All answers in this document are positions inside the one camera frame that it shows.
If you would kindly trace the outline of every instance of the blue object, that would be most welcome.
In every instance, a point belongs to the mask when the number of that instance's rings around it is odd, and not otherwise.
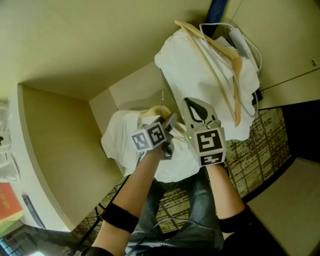
[[[218,23],[220,22],[222,15],[224,14],[225,7],[228,0],[212,0],[208,14],[205,18],[205,23]],[[212,38],[216,30],[216,25],[203,26],[203,33]]]

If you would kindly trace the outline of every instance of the white cloth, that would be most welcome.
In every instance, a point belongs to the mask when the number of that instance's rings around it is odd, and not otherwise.
[[[138,128],[138,124],[150,124],[157,116],[139,120],[140,111],[120,110],[113,114],[106,132],[102,136],[101,144],[108,158],[115,159],[122,174],[132,174],[136,168],[139,154],[132,141],[131,134]],[[155,178],[160,182],[178,182],[188,178],[199,171],[199,166],[188,149],[182,135],[173,129],[174,153],[171,160],[161,160],[155,173]]]
[[[235,109],[234,85],[232,72],[226,67],[231,61],[218,57],[208,49],[205,41],[194,38],[215,70],[221,85],[229,99],[232,109]],[[229,108],[218,88],[214,78],[209,73],[202,59],[192,48],[187,35],[180,29],[169,37],[160,52],[154,58],[155,64],[162,70],[178,108],[183,115],[182,102],[185,97],[200,99],[213,106],[221,126],[224,127],[225,139],[246,140],[249,137],[250,126],[254,118],[242,108],[241,122],[235,127]],[[253,116],[252,93],[259,88],[259,80],[255,67],[249,59],[242,58],[242,69],[239,76],[240,97],[248,112]]]

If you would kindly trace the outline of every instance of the leg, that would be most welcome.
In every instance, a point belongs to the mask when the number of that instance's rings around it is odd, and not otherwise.
[[[176,236],[165,242],[166,246],[207,249],[210,252],[221,249],[224,240],[205,170],[201,168],[197,174],[182,182],[190,200],[189,220],[216,230],[205,229],[187,222]]]
[[[142,213],[137,226],[135,227],[130,241],[125,249],[125,253],[129,253],[139,241],[157,224],[156,216],[159,210],[159,202],[163,197],[163,190],[157,185],[157,181],[152,182],[149,194],[145,201]],[[164,238],[161,228],[157,226],[150,232],[143,242],[130,254],[134,256],[139,252],[163,245]]]

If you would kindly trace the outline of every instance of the clothes hanger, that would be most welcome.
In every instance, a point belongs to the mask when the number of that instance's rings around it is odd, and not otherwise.
[[[195,51],[198,53],[199,57],[203,60],[205,66],[207,67],[209,73],[212,75],[213,79],[215,80],[215,82],[217,83],[222,96],[228,106],[228,109],[230,111],[230,114],[234,120],[234,126],[237,127],[240,124],[241,121],[241,103],[240,103],[240,95],[239,95],[239,88],[238,88],[238,84],[236,79],[233,77],[233,93],[234,93],[234,110],[229,102],[229,99],[226,95],[226,92],[224,90],[224,88],[221,85],[221,82],[218,79],[218,76],[216,74],[216,72],[214,71],[214,69],[212,68],[211,64],[209,63],[207,57],[204,55],[204,53],[202,52],[202,50],[200,49],[200,47],[198,46],[198,44],[196,43],[195,39],[190,35],[189,31],[192,32],[194,35],[196,35],[197,37],[200,38],[204,38],[203,35],[201,34],[201,32],[195,28],[193,25],[188,24],[186,22],[183,21],[175,21],[175,24],[177,24],[178,26],[181,27],[181,29],[186,33],[186,35],[188,36],[192,47],[195,49]],[[228,59],[231,60],[231,65],[232,65],[232,70],[235,73],[235,76],[237,77],[237,79],[239,80],[239,76],[240,76],[240,71],[242,68],[242,59],[240,57],[240,55],[233,49],[227,48],[224,45],[221,45],[219,43],[217,43],[216,41],[214,41],[212,38],[205,36],[206,41],[213,46],[215,49],[217,49],[219,52],[221,52],[223,55],[225,55]]]
[[[142,112],[139,115],[139,118],[142,119],[142,118],[148,118],[148,117],[154,117],[154,116],[161,116],[166,120],[171,114],[172,112],[166,106],[155,105],[149,108],[149,110]],[[185,130],[178,123],[175,125],[175,128],[182,136],[184,136]]]

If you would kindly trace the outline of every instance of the floor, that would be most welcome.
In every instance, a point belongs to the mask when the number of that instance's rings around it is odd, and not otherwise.
[[[241,197],[252,192],[265,180],[271,177],[280,166],[290,157],[285,121],[281,108],[260,110],[255,119],[249,139],[245,141],[228,141],[225,166],[230,172],[230,179]],[[106,206],[121,182],[102,200]],[[164,194],[160,202],[157,220],[168,217],[188,218],[190,208],[188,196],[182,184],[173,183]],[[76,243],[95,223],[97,214],[95,209],[71,232],[50,232],[50,237],[63,236],[65,241]],[[179,229],[183,223],[167,221],[162,223],[164,233]],[[85,245],[91,245],[101,228],[101,222],[95,227]]]

